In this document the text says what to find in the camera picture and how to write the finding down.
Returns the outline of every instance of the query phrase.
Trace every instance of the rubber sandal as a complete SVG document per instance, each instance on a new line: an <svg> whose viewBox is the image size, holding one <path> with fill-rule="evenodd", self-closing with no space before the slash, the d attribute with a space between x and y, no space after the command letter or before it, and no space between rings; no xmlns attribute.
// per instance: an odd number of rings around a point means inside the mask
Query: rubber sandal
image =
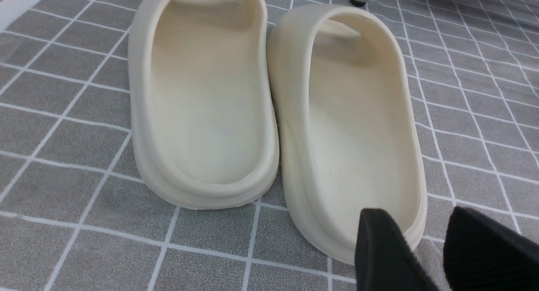
<svg viewBox="0 0 539 291"><path fill-rule="evenodd" d="M447 227L443 269L453 291L539 290L539 245L457 206Z"/></svg>
<svg viewBox="0 0 539 291"><path fill-rule="evenodd" d="M361 211L355 264L358 291L438 290L382 209Z"/></svg>
<svg viewBox="0 0 539 291"><path fill-rule="evenodd" d="M279 164L264 0L143 0L129 35L137 168L160 197L236 207Z"/></svg>
<svg viewBox="0 0 539 291"><path fill-rule="evenodd" d="M404 59L371 13L305 5L269 36L290 215L323 253L354 263L363 208L396 219L410 248L426 220L423 161Z"/></svg>

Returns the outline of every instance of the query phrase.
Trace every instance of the black object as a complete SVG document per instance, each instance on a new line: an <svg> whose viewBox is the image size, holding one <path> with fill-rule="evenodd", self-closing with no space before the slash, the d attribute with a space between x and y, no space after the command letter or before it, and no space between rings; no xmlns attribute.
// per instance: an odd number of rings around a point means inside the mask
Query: black object
<svg viewBox="0 0 539 291"><path fill-rule="evenodd" d="M437 291L391 216L363 209L356 245L358 291Z"/></svg>
<svg viewBox="0 0 539 291"><path fill-rule="evenodd" d="M443 269L453 291L539 290L539 245L478 211L456 207Z"/></svg>
<svg viewBox="0 0 539 291"><path fill-rule="evenodd" d="M357 0L350 0L350 3L352 4L352 6L354 7L363 7L364 5L366 5L367 3L364 3L362 1L357 1Z"/></svg>

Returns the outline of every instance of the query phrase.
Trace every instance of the tile floor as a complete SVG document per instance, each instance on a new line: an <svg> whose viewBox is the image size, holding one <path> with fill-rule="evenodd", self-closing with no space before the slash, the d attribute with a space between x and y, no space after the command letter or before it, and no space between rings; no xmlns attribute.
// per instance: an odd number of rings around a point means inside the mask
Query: tile floor
<svg viewBox="0 0 539 291"><path fill-rule="evenodd" d="M159 199L133 162L127 35L142 0L42 0L0 36L0 289L354 290L308 244L278 176L256 203L196 212ZM292 7L266 0L269 29ZM539 3L369 0L406 61L429 214L416 256L448 289L456 205L539 242Z"/></svg>

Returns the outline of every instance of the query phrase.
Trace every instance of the gray tiled floor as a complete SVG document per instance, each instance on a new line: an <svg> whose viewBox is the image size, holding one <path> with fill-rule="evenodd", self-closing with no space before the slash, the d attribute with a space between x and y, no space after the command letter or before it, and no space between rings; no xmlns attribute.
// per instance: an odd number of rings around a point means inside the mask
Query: gray tiled floor
<svg viewBox="0 0 539 291"><path fill-rule="evenodd" d="M24 40L0 63L0 288L354 290L352 266L294 227L280 175L256 203L225 211L180 210L144 186L126 58L140 1L42 0L0 34ZM270 30L292 7L348 5L266 2ZM539 241L539 3L366 9L405 57L429 191L415 253L447 289L441 250L454 206Z"/></svg>

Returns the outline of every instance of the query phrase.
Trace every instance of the cream slide sandal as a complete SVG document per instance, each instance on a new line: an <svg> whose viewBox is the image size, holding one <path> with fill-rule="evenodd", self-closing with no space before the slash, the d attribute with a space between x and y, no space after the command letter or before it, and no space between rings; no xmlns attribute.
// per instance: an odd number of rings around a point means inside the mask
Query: cream slide sandal
<svg viewBox="0 0 539 291"><path fill-rule="evenodd" d="M129 35L135 162L181 207L254 201L279 165L264 0L143 0Z"/></svg>
<svg viewBox="0 0 539 291"><path fill-rule="evenodd" d="M382 208L412 249L423 234L426 184L406 68L371 13L305 5L267 46L285 199L304 237L348 264L360 212Z"/></svg>

